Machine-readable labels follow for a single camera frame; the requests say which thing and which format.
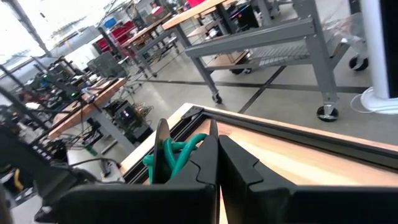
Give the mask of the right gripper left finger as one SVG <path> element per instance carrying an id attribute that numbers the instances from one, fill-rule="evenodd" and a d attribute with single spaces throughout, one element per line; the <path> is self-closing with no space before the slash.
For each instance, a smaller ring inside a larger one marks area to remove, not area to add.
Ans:
<path id="1" fill-rule="evenodd" d="M 167 183 L 173 189 L 167 223 L 218 223 L 218 141 L 207 136 L 184 168 Z"/>

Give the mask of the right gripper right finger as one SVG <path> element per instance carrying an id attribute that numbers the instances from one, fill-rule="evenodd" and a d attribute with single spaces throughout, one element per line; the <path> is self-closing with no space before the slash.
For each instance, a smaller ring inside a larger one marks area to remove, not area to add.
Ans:
<path id="1" fill-rule="evenodd" d="M 219 171 L 228 223 L 285 223 L 295 184 L 230 137 L 219 137 Z"/>

